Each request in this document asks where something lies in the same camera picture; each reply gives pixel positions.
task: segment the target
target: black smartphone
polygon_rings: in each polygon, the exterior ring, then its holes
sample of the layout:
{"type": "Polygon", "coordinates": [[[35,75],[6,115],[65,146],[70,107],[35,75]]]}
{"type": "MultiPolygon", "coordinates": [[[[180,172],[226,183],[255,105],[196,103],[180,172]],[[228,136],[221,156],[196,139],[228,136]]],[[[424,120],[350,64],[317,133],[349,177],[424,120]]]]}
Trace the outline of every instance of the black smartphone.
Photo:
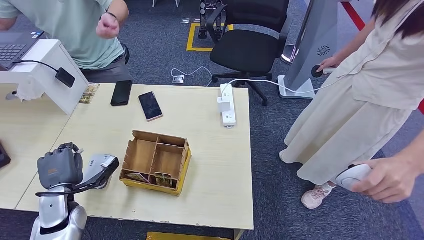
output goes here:
{"type": "Polygon", "coordinates": [[[110,105],[114,107],[128,105],[132,87],[133,81],[118,81],[115,85],[110,105]]]}
{"type": "Polygon", "coordinates": [[[155,94],[151,91],[143,95],[138,96],[141,107],[143,108],[144,115],[146,116],[147,122],[164,116],[158,101],[156,100],[155,94]]]}
{"type": "Polygon", "coordinates": [[[8,156],[2,144],[0,143],[0,168],[10,163],[11,163],[11,158],[8,156]]]}

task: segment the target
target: laptop keyboard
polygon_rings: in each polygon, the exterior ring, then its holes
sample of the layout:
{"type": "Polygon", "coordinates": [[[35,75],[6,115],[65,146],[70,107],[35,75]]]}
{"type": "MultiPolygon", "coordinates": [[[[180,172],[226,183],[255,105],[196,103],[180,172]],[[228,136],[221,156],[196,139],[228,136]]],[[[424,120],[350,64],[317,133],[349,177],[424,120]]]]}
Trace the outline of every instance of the laptop keyboard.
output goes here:
{"type": "Polygon", "coordinates": [[[12,61],[18,55],[26,44],[0,44],[0,62],[12,61]]]}

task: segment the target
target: cardboard box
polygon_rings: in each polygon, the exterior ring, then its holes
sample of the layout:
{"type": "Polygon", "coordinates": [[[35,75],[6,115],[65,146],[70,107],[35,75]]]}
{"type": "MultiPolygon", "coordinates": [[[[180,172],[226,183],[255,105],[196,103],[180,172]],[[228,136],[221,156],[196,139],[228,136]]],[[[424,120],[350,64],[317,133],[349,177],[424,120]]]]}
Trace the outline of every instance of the cardboard box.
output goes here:
{"type": "Polygon", "coordinates": [[[179,196],[192,158],[181,137],[133,131],[119,176],[125,185],[179,196]]]}

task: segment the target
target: light wood tabletop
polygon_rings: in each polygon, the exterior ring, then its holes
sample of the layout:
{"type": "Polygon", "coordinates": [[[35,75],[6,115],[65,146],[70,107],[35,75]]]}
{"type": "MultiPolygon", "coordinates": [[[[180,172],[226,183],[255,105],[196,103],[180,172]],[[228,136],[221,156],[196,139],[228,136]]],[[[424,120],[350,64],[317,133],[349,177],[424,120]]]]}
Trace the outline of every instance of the light wood tabletop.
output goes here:
{"type": "Polygon", "coordinates": [[[37,173],[37,160],[49,152],[70,116],[48,97],[6,100],[15,84],[0,84],[0,142],[11,158],[0,168],[0,208],[14,209],[37,173]]]}
{"type": "MultiPolygon", "coordinates": [[[[249,92],[234,89],[237,126],[227,129],[218,111],[219,88],[133,85],[128,106],[112,107],[114,84],[102,84],[91,104],[80,104],[55,147],[74,142],[84,166],[94,154],[121,162],[109,185],[75,195],[89,216],[243,230],[254,228],[249,92]],[[153,91],[164,117],[147,122],[138,96],[153,91]],[[187,138],[192,159],[181,196],[127,187],[119,181],[132,131],[187,138]]],[[[38,175],[18,210],[38,211],[38,175]]]]}

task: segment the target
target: red floor stripe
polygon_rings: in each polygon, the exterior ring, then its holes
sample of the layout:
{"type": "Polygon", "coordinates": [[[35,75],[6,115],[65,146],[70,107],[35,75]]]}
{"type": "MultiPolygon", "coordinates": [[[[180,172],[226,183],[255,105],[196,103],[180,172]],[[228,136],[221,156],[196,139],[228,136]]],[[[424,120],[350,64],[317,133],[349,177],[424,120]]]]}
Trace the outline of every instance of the red floor stripe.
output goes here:
{"type": "MultiPolygon", "coordinates": [[[[357,11],[355,11],[354,7],[350,2],[342,2],[341,3],[346,10],[347,14],[352,19],[353,23],[356,25],[356,27],[359,29],[359,31],[362,31],[362,29],[365,28],[365,22],[362,20],[362,18],[359,16],[357,11]]],[[[422,114],[424,114],[424,100],[419,105],[418,109],[421,111],[422,114]]]]}

